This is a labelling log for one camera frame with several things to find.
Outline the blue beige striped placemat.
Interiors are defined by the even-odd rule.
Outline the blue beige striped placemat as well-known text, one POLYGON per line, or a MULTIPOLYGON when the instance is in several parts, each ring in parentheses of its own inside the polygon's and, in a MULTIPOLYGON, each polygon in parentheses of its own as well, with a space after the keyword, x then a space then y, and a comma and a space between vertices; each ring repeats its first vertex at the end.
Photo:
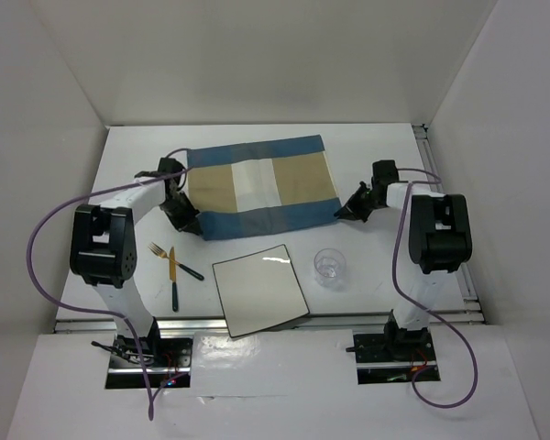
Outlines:
POLYGON ((319 135, 192 149, 187 165, 206 241, 327 226, 341 208, 319 135))

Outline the clear plastic cup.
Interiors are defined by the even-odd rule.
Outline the clear plastic cup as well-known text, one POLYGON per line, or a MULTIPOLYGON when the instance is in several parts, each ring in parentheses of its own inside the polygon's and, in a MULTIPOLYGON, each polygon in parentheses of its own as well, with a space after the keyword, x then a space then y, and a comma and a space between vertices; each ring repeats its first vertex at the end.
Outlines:
POLYGON ((313 259, 314 278, 324 288, 339 289, 346 275, 347 261, 337 249, 324 248, 313 259))

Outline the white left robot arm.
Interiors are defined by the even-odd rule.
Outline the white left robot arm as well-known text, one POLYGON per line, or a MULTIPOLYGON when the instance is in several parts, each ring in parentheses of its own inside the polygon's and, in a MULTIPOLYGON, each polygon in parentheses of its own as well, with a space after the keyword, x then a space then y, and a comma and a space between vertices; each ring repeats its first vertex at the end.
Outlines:
POLYGON ((162 158, 156 170, 136 175, 136 187, 100 204, 81 204, 74 213, 71 271, 99 294, 115 321, 118 344, 143 366, 159 361, 163 344, 134 281, 135 225, 159 208, 177 231, 203 233, 199 211, 182 191, 185 172, 176 159, 162 158))

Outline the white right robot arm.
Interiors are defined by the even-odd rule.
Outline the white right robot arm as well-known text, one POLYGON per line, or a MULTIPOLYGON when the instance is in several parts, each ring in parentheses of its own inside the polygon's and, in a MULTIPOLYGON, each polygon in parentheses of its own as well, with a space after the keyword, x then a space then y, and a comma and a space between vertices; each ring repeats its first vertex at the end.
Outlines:
POLYGON ((393 287, 401 299, 390 312, 382 335, 361 335, 348 349, 358 362, 405 361, 422 353, 430 342, 429 321, 447 275, 459 270, 472 255, 466 198, 433 192, 425 182, 406 182, 400 177, 401 171, 393 159, 375 161, 371 182, 362 181, 335 212, 338 220, 365 223, 375 210, 401 211, 391 258, 393 287), (408 233, 410 260, 419 270, 419 278, 409 292, 397 282, 404 232, 408 233))

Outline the white square plate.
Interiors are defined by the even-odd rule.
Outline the white square plate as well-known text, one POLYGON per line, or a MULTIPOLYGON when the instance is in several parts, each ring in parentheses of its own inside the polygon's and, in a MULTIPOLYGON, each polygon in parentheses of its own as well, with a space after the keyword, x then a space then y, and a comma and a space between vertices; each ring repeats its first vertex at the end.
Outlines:
POLYGON ((309 314, 283 244, 212 265, 214 283, 232 338, 286 325, 309 314))

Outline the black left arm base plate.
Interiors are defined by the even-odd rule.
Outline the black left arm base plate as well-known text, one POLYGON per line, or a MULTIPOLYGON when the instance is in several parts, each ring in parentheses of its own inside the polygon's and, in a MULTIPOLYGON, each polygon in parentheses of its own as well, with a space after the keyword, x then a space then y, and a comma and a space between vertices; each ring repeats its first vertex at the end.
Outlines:
MULTIPOLYGON (((107 390, 144 389, 145 382, 138 353, 121 347, 117 342, 104 346, 110 355, 106 381, 107 390)), ((144 353, 145 366, 152 389, 164 385, 168 389, 185 389, 191 386, 193 339, 191 337, 160 340, 160 353, 144 353)))

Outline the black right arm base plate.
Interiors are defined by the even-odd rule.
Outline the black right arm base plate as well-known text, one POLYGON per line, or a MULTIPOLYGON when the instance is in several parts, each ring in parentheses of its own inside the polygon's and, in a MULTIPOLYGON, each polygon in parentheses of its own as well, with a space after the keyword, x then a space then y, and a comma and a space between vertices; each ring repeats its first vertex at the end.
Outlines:
POLYGON ((420 345, 389 349, 382 334, 354 334, 346 352, 355 356, 359 385, 407 383, 416 373, 419 382, 441 380, 430 336, 420 345))

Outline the aluminium front rail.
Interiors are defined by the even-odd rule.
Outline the aluminium front rail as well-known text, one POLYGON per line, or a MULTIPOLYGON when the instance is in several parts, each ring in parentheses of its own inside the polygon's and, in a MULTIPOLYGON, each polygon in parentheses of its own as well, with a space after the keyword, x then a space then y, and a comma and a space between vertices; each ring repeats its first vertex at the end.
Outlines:
MULTIPOLYGON (((483 313, 479 310, 464 310, 453 313, 443 313, 442 317, 451 324, 461 325, 482 325, 486 323, 483 313)), ((332 327, 383 327, 388 321, 387 313, 373 314, 317 314, 309 315, 289 321, 285 324, 276 324, 274 329, 293 329, 293 328, 332 328, 332 327)), ((159 329, 162 333, 179 333, 186 331, 227 331, 226 320, 224 318, 202 319, 202 318, 182 318, 182 319, 158 319, 159 329)), ((54 332, 56 334, 87 333, 87 332, 114 332, 116 325, 112 320, 68 320, 58 321, 55 324, 54 332)))

